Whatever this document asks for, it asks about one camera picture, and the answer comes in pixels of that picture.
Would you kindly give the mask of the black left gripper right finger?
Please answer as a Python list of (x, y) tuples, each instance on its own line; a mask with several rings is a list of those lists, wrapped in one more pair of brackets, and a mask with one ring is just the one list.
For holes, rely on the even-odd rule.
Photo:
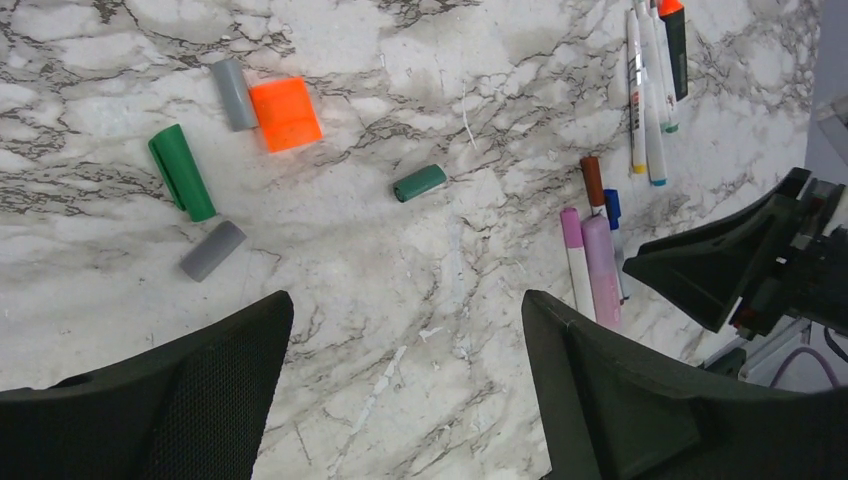
[(521, 316), (553, 479), (843, 479), (847, 392), (744, 383), (525, 293)]

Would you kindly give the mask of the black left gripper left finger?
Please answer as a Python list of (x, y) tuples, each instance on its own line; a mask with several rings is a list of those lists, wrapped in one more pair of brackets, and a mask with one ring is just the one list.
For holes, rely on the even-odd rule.
[(284, 291), (121, 362), (1, 395), (5, 479), (248, 479), (289, 344)]

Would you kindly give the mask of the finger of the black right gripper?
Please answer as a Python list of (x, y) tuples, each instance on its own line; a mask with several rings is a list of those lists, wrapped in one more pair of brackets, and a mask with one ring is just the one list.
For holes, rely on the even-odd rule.
[(724, 219), (643, 244), (623, 271), (704, 329), (719, 332), (802, 223), (811, 172), (792, 169), (765, 196)]

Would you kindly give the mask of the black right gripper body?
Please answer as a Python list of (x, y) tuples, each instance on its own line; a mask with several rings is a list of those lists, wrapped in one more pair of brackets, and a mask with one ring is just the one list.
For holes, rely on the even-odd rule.
[(798, 231), (770, 257), (728, 321), (746, 340), (769, 335), (784, 317), (847, 334), (847, 186), (813, 179), (801, 205)]

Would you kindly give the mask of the brown cap white marker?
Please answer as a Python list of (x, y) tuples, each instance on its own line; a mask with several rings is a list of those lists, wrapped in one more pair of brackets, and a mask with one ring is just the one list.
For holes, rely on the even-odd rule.
[(580, 167), (592, 214), (607, 216), (601, 169), (598, 158), (595, 156), (583, 157), (580, 159)]

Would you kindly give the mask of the orange cap black highlighter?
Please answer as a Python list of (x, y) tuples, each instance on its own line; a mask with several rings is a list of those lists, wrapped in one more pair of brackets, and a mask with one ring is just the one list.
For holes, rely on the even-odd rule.
[(662, 0), (658, 13), (665, 24), (676, 99), (688, 96), (686, 17), (680, 0)]

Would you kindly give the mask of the green cap white marker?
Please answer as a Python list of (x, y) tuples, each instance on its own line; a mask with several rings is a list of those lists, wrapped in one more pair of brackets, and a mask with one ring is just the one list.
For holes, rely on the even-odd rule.
[(647, 154), (643, 108), (643, 61), (639, 23), (634, 9), (627, 12), (626, 28), (631, 166), (635, 174), (645, 174)]

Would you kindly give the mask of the teal cap white marker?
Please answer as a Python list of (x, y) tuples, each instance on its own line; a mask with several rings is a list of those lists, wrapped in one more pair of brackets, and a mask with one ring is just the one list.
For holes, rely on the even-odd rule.
[(662, 94), (664, 85), (660, 71), (655, 27), (647, 1), (637, 1), (635, 11), (638, 21), (643, 59), (643, 90), (645, 94), (646, 154), (650, 182), (655, 187), (665, 186), (668, 180), (662, 142), (663, 120), (666, 107)]

